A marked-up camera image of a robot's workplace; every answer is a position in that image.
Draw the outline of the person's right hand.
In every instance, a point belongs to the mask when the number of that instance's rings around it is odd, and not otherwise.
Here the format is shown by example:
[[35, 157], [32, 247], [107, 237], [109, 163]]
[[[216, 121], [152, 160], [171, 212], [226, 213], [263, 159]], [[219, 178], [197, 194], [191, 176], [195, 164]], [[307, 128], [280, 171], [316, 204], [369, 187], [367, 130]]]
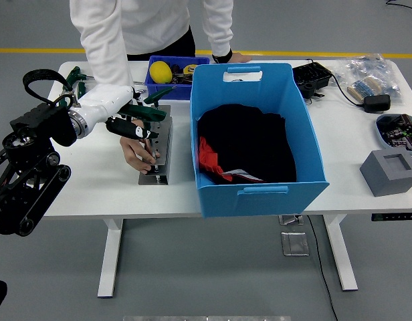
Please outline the person's right hand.
[[152, 155], [152, 148], [148, 140], [134, 140], [122, 136], [120, 145], [126, 163], [143, 174], [147, 174], [152, 169], [159, 157], [159, 154]]

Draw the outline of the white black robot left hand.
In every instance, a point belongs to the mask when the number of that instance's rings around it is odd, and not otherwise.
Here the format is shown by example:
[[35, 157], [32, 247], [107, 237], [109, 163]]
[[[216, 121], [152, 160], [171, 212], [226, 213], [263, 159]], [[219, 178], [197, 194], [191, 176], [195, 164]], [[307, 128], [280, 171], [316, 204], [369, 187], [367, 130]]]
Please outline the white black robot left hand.
[[130, 86], [98, 84], [78, 100], [78, 106], [68, 111], [76, 138], [88, 136], [97, 123], [119, 136], [134, 140], [156, 139], [159, 134], [139, 127], [130, 121], [115, 118], [125, 105], [132, 102], [134, 89]]

